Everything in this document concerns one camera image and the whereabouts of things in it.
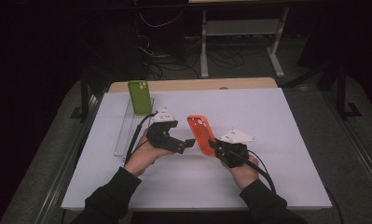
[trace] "smartphone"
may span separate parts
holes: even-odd
[[[148,83],[144,80],[131,80],[128,82],[133,112],[136,115],[151,114],[152,105]]]
[[[215,138],[208,120],[202,115],[190,115],[187,117],[187,121],[202,153],[215,157],[214,149],[209,145],[209,140],[215,142]]]

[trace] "black sleeve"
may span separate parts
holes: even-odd
[[[86,199],[84,210],[72,223],[116,223],[128,212],[132,194],[142,181],[122,167],[104,186]]]
[[[287,201],[256,180],[241,192],[255,223],[306,224],[302,217],[287,210]]]

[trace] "orange phone case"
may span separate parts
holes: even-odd
[[[215,142],[215,138],[208,120],[202,115],[190,115],[186,119],[203,154],[215,157],[214,149],[209,145],[209,140]]]

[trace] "white tabletop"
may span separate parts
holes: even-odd
[[[172,137],[193,138],[188,115],[204,115],[216,137],[230,128],[255,136],[257,141],[247,146],[266,164],[277,193],[289,208],[331,207],[282,89],[153,91],[151,97],[155,109],[166,106],[179,121],[177,128],[170,130]],[[122,164],[114,151],[129,99],[127,92],[104,96],[62,208],[83,209],[85,199],[106,184]],[[197,143],[183,155],[160,158],[140,178],[143,182],[131,198],[130,209],[246,208],[229,172],[218,159],[204,156]]]

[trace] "white triangular marker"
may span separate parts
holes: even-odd
[[[163,107],[158,113],[152,118],[153,122],[166,122],[174,121],[174,116],[168,111],[166,107]]]
[[[221,136],[220,140],[223,142],[236,144],[244,142],[255,142],[257,139],[247,133],[239,131],[238,129],[232,128],[229,132]]]

